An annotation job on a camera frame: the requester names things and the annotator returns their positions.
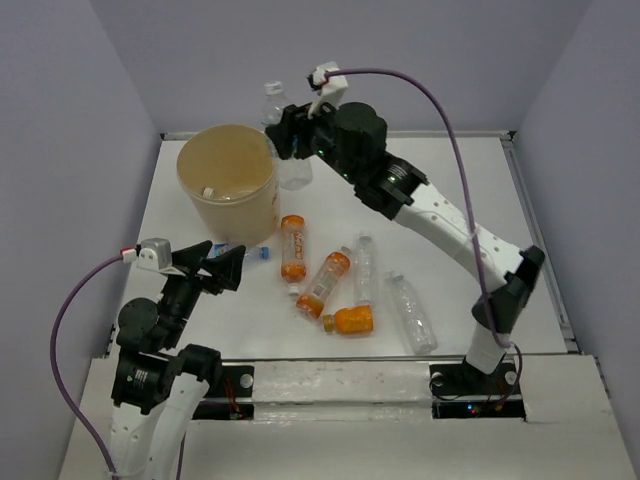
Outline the clear bottle blue green label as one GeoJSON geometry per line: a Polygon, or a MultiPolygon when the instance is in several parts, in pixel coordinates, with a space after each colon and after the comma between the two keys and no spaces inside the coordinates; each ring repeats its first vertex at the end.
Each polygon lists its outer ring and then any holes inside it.
{"type": "MultiPolygon", "coordinates": [[[[270,81],[264,84],[265,100],[261,107],[261,126],[263,131],[272,125],[276,125],[282,119],[291,100],[286,96],[284,86],[280,81],[270,81]]],[[[267,140],[270,153],[278,163],[279,185],[287,191],[299,191],[309,185],[313,180],[313,171],[309,159],[297,159],[294,157],[296,143],[292,141],[289,147],[290,156],[286,159],[278,154],[278,150],[272,140],[267,140]]]]}

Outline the orange bottle with white cap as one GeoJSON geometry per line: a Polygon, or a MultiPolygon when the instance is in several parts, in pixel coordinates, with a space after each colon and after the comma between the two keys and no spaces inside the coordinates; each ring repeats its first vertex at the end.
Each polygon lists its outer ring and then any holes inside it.
{"type": "Polygon", "coordinates": [[[306,278],[305,220],[299,215],[287,215],[281,220],[281,267],[280,275],[288,295],[297,298],[306,278]]]}

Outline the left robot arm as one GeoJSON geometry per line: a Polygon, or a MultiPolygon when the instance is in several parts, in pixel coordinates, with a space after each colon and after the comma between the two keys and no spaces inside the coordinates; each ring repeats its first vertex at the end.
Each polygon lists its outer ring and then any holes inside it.
{"type": "Polygon", "coordinates": [[[231,413],[240,412],[220,352],[177,346],[202,294],[240,286],[245,246],[217,256],[210,254],[212,248],[203,241],[173,250],[168,240],[151,238],[120,252],[124,263],[159,274],[165,283],[156,299],[127,302],[117,319],[108,452],[119,479],[167,478],[193,414],[219,387],[231,413]]]}

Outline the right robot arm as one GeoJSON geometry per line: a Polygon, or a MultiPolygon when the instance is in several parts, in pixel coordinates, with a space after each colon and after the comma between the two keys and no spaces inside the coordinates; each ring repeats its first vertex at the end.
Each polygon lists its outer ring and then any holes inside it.
{"type": "Polygon", "coordinates": [[[289,105],[265,128],[282,160],[324,161],[371,210],[425,238],[477,280],[476,326],[464,359],[438,375],[451,396],[482,395],[498,379],[510,335],[536,287],[544,252],[521,249],[479,226],[449,202],[426,175],[387,150],[387,123],[369,105],[289,105]]]}

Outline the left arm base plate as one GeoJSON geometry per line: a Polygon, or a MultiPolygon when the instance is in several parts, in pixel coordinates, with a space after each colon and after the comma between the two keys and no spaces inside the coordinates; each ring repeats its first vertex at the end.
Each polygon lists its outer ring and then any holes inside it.
{"type": "Polygon", "coordinates": [[[193,420],[245,421],[254,417],[252,364],[224,363],[222,376],[200,401],[193,420]]]}

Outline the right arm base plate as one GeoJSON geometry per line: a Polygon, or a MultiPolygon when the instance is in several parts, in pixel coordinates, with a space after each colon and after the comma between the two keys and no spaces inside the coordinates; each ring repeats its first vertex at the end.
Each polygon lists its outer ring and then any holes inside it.
{"type": "Polygon", "coordinates": [[[466,363],[430,367],[429,390],[436,420],[526,419],[521,388],[515,385],[517,368],[507,362],[487,375],[466,363]]]}

